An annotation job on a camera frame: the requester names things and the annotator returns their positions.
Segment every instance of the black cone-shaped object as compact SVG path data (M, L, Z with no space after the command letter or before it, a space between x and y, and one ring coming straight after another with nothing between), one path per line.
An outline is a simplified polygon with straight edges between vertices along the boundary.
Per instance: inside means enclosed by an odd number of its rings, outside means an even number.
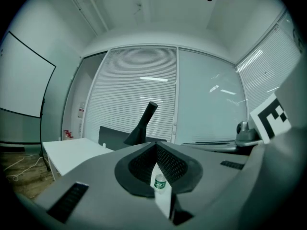
M149 123L150 119L154 115L158 105L154 102L149 102L146 110L141 117L139 124L135 127L135 129L128 135L125 144L134 146L138 144L142 144L146 142L146 127Z

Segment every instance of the wooden floor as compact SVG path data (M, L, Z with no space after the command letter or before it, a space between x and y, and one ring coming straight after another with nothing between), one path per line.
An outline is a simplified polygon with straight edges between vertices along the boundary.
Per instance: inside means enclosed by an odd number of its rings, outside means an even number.
M34 165L39 159L39 156L28 156L24 152L0 153L0 163L2 165L2 169L7 168L11 164L23 158L24 160L4 171L5 175L18 175L22 171ZM11 183L15 192L23 194L32 200L34 200L53 182L52 173L47 171L42 158L38 161L35 167L18 176L17 182L13 180L13 177L7 177L7 179Z

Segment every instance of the white table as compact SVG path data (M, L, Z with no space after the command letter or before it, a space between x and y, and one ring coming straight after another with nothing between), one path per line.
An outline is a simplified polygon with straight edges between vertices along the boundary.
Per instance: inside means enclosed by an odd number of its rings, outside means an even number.
M43 142L43 146L48 154L54 180L58 178L57 170L65 175L88 159L113 151L87 138Z

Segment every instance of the power cord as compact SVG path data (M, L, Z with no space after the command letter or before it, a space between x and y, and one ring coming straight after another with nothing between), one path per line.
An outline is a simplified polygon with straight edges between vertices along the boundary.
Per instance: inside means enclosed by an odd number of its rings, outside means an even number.
M36 163L35 163L34 165L30 166L29 168L27 168L26 170L22 171L22 172L19 173L18 175L7 175L6 178L8 178L8 177L13 177L13 180L14 180L15 182L17 182L17 181L19 180L18 176L20 176L21 174L23 174L23 173L26 172L27 170L33 168L34 166L36 166L37 163L38 163L38 161L39 161L41 158L43 158L43 157L39 157L39 159L36 161ZM12 167L12 166L18 164L19 162L21 162L21 161L24 160L24 159L25 159L25 157L24 157L23 159L17 161L16 163L13 163L13 164L10 165L9 167L6 167L3 171L5 171L5 170L7 170L8 168L10 168L10 167Z

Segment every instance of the green label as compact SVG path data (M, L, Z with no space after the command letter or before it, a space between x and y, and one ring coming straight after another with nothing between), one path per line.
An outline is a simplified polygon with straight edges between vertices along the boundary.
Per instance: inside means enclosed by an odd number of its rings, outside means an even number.
M154 186L155 186L156 188L158 188L158 189L163 189L163 188L165 188L165 184L166 184L166 182L159 182L159 181L157 181L157 180L155 180L155 182L154 182Z

